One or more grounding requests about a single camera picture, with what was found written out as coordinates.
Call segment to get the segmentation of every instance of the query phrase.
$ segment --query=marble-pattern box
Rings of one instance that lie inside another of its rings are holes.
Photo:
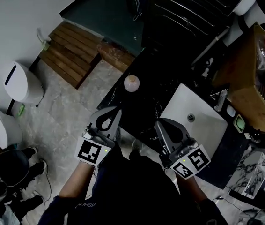
[[[265,155],[246,150],[227,187],[253,199],[265,180]]]

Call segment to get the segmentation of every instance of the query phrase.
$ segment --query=small green object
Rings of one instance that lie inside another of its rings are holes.
[[[24,108],[25,108],[25,105],[24,105],[24,104],[21,104],[21,107],[19,108],[19,111],[18,111],[18,117],[21,116],[21,114],[22,114]]]
[[[243,121],[243,119],[237,118],[236,125],[238,126],[239,129],[243,130],[245,127],[245,122]]]
[[[46,42],[46,41],[44,41],[44,42],[42,43],[42,47],[43,47],[43,50],[44,50],[44,51],[47,51],[47,49],[49,48],[49,43]]]

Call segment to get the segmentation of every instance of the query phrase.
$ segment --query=black countertop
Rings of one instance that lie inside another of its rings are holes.
[[[121,104],[121,128],[161,154],[162,147],[154,129],[155,121],[179,84],[187,85],[209,105],[214,106],[215,103],[209,97],[212,87],[189,67],[187,59],[180,57],[180,54],[175,56],[144,49],[115,83],[98,109]],[[123,85],[124,79],[130,74],[136,75],[140,80],[139,89],[133,93],[126,91]],[[197,176],[224,189],[247,148],[248,140],[237,132],[232,125],[233,119],[226,112],[220,115],[228,122],[227,130],[211,163]]]

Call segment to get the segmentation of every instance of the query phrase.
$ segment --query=black cable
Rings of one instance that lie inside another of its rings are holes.
[[[42,160],[47,164],[45,159],[40,158],[40,161],[42,161]],[[49,198],[46,201],[44,201],[44,205],[43,205],[44,211],[45,211],[45,203],[48,202],[51,199],[51,197],[52,197],[52,186],[51,186],[51,184],[49,182],[49,179],[48,179],[48,171],[49,171],[49,169],[48,169],[48,164],[47,164],[46,178],[47,178],[47,181],[48,181],[48,184],[49,184],[49,188],[50,188],[50,195],[49,195]]]
[[[94,177],[97,179],[97,175],[95,175],[95,171],[96,171],[96,169],[97,169],[97,168],[94,169],[94,171],[93,171],[93,175],[94,175]]]
[[[221,197],[221,198],[214,198],[213,200],[225,200],[227,201],[224,197]],[[236,207],[237,209],[239,209],[237,206],[235,206],[233,203],[227,201],[228,203],[230,203],[231,205],[233,205],[234,207]],[[249,214],[247,214],[246,212],[244,212],[243,210],[239,209],[241,212],[245,213],[246,215],[248,215],[250,218],[254,218],[252,216],[250,216]]]

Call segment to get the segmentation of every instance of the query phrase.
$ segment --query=gray tile floor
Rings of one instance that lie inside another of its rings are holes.
[[[44,85],[45,96],[38,108],[26,105],[20,117],[16,116],[20,104],[15,103],[13,114],[20,123],[24,135],[24,141],[19,148],[23,149],[27,146],[38,148],[38,153],[30,160],[32,164],[37,162],[38,158],[44,158],[47,161],[48,178],[52,186],[52,196],[45,204],[47,208],[78,164],[74,158],[77,137],[88,125],[90,115],[96,111],[97,105],[121,76],[121,72],[105,61],[101,61],[78,90],[72,88],[42,61],[34,72]],[[121,149],[126,158],[131,151],[133,141],[134,137],[121,129]],[[147,146],[144,146],[141,154],[160,163],[158,154]],[[176,182],[173,171],[167,170],[166,174]],[[223,195],[241,210],[252,208],[228,196],[227,190],[221,190],[199,178],[196,180],[208,198],[214,199]],[[93,177],[87,195],[91,193],[94,182]],[[46,200],[49,198],[50,188],[45,174],[38,176],[29,184],[23,191],[23,197],[31,197],[34,190],[37,190]],[[241,219],[246,224],[248,219],[242,217],[248,216],[242,215],[241,211],[227,201],[218,201],[217,205],[230,225],[237,224]],[[37,224],[43,211],[43,205],[39,206],[29,212],[22,223]]]

